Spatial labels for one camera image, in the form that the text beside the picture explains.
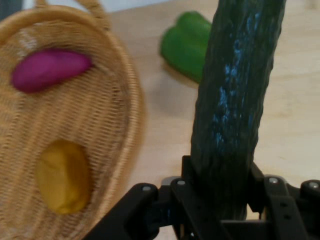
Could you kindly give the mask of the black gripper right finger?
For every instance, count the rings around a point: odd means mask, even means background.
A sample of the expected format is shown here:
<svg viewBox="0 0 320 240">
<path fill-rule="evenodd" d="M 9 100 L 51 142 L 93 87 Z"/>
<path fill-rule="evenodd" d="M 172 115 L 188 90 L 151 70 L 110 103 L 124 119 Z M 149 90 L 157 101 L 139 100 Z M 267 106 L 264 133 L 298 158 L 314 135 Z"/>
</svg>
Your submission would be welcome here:
<svg viewBox="0 0 320 240">
<path fill-rule="evenodd" d="M 283 177 L 264 175 L 253 163 L 248 177 L 248 205 L 270 225 L 273 240 L 320 238 L 320 181 L 304 181 L 300 187 Z"/>
</svg>

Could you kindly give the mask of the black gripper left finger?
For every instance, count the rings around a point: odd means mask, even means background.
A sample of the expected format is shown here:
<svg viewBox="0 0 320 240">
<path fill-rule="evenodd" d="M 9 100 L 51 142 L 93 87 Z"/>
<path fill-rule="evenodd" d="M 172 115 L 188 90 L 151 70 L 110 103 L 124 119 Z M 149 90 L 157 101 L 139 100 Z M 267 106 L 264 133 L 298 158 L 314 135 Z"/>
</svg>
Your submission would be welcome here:
<svg viewBox="0 0 320 240">
<path fill-rule="evenodd" d="M 181 177 L 157 188 L 134 185 L 87 233 L 86 240 L 153 240 L 172 226 L 179 240 L 230 240 L 212 208 L 196 194 L 190 156 L 182 157 Z"/>
</svg>

